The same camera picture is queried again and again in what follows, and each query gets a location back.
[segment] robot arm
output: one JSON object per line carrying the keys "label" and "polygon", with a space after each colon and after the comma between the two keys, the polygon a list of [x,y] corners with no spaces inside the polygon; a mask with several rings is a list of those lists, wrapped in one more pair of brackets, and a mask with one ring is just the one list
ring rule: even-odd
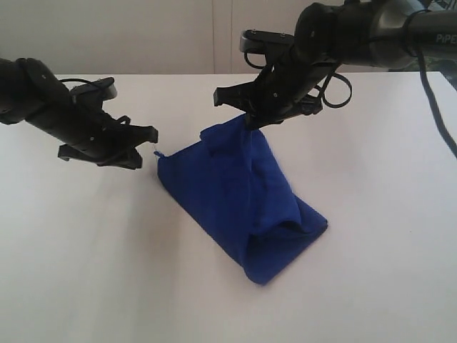
{"label": "robot arm", "polygon": [[[86,84],[69,91],[62,81]],[[25,120],[66,143],[58,155],[65,161],[141,168],[136,147],[146,141],[156,143],[158,132],[152,126],[130,125],[127,116],[113,119],[103,111],[103,102],[116,97],[114,79],[62,81],[35,59],[0,59],[0,122]]]}
{"label": "robot arm", "polygon": [[[419,54],[457,58],[457,12],[429,12],[419,0],[312,4],[294,36],[245,31],[241,50],[264,54],[266,65],[253,82],[218,88],[214,104],[246,112],[247,127],[257,129],[322,110],[323,91],[341,64],[397,69]],[[319,96],[308,95],[325,78]]]}

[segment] blue cloth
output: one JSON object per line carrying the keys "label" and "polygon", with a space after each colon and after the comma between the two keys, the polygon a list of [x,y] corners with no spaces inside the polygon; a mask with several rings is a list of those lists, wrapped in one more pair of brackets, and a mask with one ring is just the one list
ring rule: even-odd
{"label": "blue cloth", "polygon": [[203,130],[200,138],[161,156],[159,178],[250,280],[266,284],[327,221],[293,194],[265,136],[245,130],[243,116]]}

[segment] cloth fold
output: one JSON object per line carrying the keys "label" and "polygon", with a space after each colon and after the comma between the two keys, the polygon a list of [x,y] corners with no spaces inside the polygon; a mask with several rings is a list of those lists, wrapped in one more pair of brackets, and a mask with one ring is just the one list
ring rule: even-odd
{"label": "cloth fold", "polygon": [[243,116],[203,130],[201,141],[159,159],[169,194],[257,284],[266,284],[327,228],[296,197],[265,136]]}

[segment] white tabletop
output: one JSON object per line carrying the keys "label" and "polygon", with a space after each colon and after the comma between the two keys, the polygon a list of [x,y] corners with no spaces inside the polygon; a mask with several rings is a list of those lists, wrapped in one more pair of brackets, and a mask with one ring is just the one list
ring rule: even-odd
{"label": "white tabletop", "polygon": [[[455,342],[457,161],[417,74],[348,77],[347,107],[263,129],[330,223],[266,287],[164,191],[152,145],[142,170],[98,168],[0,126],[0,342]],[[105,109],[154,125],[172,154],[238,114],[213,108],[217,86],[253,76],[115,78]],[[457,94],[430,78],[457,137]]]}

